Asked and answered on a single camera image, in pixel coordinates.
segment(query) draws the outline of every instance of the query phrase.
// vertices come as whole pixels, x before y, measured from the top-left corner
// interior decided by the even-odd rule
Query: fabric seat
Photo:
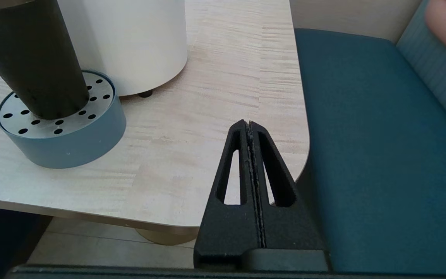
[[[295,35],[334,270],[446,274],[446,111],[391,42]]]

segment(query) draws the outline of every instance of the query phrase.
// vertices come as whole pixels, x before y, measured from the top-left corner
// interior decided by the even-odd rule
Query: table leg
[[[174,234],[166,232],[158,232],[145,229],[135,229],[145,239],[157,244],[177,245],[196,239],[197,233],[193,234]]]

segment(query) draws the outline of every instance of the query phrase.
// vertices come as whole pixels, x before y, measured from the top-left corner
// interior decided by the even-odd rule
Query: wall
[[[295,28],[398,41],[421,0],[290,0]]]

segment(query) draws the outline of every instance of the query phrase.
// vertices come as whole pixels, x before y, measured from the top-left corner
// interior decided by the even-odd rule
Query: chair backrest
[[[423,0],[397,47],[446,109],[446,46],[426,25],[428,3]]]

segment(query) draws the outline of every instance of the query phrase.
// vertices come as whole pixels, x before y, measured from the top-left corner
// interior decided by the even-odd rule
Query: metal perforated plate
[[[11,134],[24,138],[54,138],[91,124],[105,113],[115,96],[112,85],[103,77],[89,72],[83,75],[89,89],[89,102],[80,111],[59,119],[42,119],[30,112],[12,93],[1,106],[1,126]]]

